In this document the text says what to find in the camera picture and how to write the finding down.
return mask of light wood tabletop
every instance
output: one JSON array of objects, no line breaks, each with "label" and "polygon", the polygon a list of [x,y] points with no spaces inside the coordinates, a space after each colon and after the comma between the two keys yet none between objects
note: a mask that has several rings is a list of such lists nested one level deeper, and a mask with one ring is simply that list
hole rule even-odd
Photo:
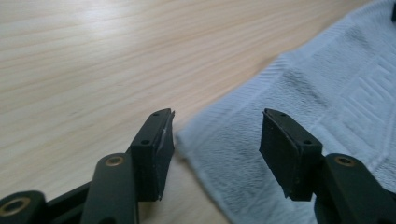
[{"label": "light wood tabletop", "polygon": [[[86,183],[152,112],[175,110],[176,133],[366,2],[1,1],[0,198]],[[177,153],[163,200],[139,206],[142,223],[228,222]]]}]

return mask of black object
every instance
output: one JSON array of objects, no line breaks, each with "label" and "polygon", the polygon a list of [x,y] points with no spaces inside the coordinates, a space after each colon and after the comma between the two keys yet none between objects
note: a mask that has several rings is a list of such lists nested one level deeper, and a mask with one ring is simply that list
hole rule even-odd
[{"label": "black object", "polygon": [[293,201],[317,195],[318,223],[396,223],[395,195],[359,160],[321,155],[322,144],[290,116],[264,110],[260,153]]},{"label": "black object", "polygon": [[39,191],[18,192],[2,199],[0,223],[138,223],[137,202],[154,202],[163,196],[175,150],[174,115],[170,109],[151,114],[126,153],[99,160],[91,183],[48,203]]},{"label": "black object", "polygon": [[392,21],[396,22],[396,3],[393,6]]}]

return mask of light blue cloth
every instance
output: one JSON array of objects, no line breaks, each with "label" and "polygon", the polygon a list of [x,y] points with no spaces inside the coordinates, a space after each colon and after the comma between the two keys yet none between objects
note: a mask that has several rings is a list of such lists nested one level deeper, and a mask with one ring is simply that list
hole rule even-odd
[{"label": "light blue cloth", "polygon": [[396,191],[394,1],[375,1],[197,115],[178,149],[232,223],[315,223],[313,203],[285,199],[259,153],[262,111],[284,111],[324,145],[358,158]]}]

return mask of brass screw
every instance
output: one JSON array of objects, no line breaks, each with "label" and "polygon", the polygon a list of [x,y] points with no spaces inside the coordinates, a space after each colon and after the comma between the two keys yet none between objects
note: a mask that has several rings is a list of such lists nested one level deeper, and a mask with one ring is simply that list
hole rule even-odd
[{"label": "brass screw", "polygon": [[341,165],[344,165],[344,166],[349,166],[349,167],[352,167],[352,166],[356,165],[355,161],[351,160],[350,158],[343,157],[343,156],[335,157],[335,161],[338,164],[341,164]]},{"label": "brass screw", "polygon": [[124,161],[123,157],[115,156],[106,160],[106,166],[118,166]]},{"label": "brass screw", "polygon": [[9,217],[22,211],[30,203],[30,198],[20,197],[0,207],[0,217]]}]

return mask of wooden surface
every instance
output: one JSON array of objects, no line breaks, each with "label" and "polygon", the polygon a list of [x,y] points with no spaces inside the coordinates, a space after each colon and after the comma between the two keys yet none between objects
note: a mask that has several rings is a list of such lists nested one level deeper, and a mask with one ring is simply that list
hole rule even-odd
[{"label": "wooden surface", "polygon": [[[53,199],[123,152],[151,112],[174,131],[366,0],[1,1],[0,198]],[[142,223],[227,223],[176,155]]]}]

